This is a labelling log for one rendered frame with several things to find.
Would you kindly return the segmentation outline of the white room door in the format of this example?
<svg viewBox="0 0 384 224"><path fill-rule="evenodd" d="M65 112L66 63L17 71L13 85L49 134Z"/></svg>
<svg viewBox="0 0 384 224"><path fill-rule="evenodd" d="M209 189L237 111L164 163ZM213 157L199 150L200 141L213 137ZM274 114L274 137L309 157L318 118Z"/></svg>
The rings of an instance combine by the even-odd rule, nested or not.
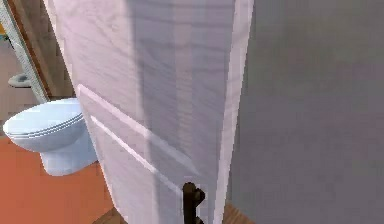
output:
<svg viewBox="0 0 384 224"><path fill-rule="evenodd" d="M255 0L43 0L127 224L222 224Z"/></svg>

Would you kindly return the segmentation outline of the white toilet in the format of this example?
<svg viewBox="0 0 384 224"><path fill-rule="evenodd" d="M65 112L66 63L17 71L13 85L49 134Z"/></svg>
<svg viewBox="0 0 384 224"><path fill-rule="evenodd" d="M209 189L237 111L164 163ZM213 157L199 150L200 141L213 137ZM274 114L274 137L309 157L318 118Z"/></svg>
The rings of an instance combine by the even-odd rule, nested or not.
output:
<svg viewBox="0 0 384 224"><path fill-rule="evenodd" d="M97 161L77 98L23 110L6 120L2 129L14 144L38 153L51 176L70 175Z"/></svg>

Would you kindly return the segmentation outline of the white round sink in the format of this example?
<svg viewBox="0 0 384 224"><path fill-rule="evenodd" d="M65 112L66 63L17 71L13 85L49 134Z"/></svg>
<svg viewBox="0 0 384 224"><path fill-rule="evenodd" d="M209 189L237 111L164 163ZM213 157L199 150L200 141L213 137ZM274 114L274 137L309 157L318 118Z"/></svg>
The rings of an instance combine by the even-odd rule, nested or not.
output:
<svg viewBox="0 0 384 224"><path fill-rule="evenodd" d="M14 88L30 88L31 81L25 73L20 73L12 76L8 80L8 84Z"/></svg>

